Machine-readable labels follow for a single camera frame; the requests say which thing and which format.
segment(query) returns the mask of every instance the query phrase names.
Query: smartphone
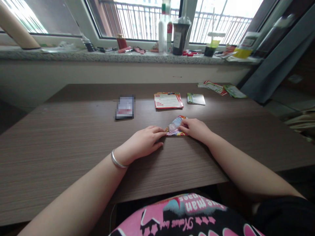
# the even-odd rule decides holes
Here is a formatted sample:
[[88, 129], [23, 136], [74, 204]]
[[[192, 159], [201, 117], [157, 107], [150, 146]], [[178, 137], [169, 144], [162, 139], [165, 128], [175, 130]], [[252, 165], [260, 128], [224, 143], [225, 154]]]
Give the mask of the smartphone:
[[134, 118], [135, 97], [120, 97], [117, 103], [115, 119], [133, 119]]

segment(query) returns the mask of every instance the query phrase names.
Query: silver bracelet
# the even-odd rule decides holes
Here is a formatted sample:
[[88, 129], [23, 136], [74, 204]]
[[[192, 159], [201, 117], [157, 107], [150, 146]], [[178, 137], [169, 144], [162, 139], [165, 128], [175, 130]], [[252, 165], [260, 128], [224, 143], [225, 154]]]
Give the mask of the silver bracelet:
[[116, 159], [114, 157], [114, 151], [115, 151], [115, 149], [112, 150], [112, 161], [114, 162], [114, 164], [120, 168], [127, 168], [128, 166], [124, 166], [124, 165], [120, 164], [118, 161], [116, 161]]

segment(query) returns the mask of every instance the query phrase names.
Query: window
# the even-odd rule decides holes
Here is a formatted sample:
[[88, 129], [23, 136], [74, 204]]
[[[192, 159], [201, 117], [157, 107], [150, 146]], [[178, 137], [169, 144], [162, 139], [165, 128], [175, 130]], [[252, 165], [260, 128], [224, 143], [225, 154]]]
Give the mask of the window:
[[[269, 12], [276, 0], [265, 0]], [[221, 44], [240, 42], [263, 0], [189, 0], [189, 42], [204, 44], [209, 31], [226, 33]], [[87, 0], [100, 38], [122, 33], [133, 40], [158, 40], [162, 0]], [[179, 17], [180, 0], [171, 1], [171, 18]]]
[[206, 43], [208, 32], [226, 33], [221, 44], [237, 44], [246, 32], [263, 0], [198, 0], [191, 43]]
[[[158, 40], [162, 0], [0, 0], [44, 44], [58, 37], [82, 46], [81, 32], [97, 47], [116, 47], [122, 33], [130, 45], [150, 49]], [[184, 13], [186, 0], [171, 0], [171, 18]], [[246, 31], [263, 35], [287, 9], [292, 0], [187, 0], [187, 16], [192, 25], [186, 46], [204, 49], [207, 34], [226, 33], [221, 44], [238, 44]]]
[[[123, 34], [136, 40], [158, 40], [162, 0], [88, 0], [101, 38]], [[171, 1], [171, 17], [179, 17], [180, 0]]]
[[63, 36], [81, 35], [64, 0], [0, 1], [8, 7], [30, 33]]

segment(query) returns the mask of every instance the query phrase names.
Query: wrist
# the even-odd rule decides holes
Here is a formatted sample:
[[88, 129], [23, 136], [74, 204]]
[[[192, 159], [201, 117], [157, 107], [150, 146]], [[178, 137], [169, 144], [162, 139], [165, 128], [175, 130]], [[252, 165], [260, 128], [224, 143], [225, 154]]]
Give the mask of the wrist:
[[114, 156], [116, 161], [124, 166], [129, 166], [134, 161], [132, 156], [121, 146], [114, 150]]

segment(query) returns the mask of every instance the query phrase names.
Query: cardboard tube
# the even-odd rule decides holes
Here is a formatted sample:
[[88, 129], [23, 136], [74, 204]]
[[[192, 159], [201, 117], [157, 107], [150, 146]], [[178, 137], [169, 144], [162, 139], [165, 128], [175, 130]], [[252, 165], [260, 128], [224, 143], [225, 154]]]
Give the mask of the cardboard tube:
[[12, 12], [0, 1], [0, 27], [25, 50], [38, 49], [40, 45], [27, 32]]

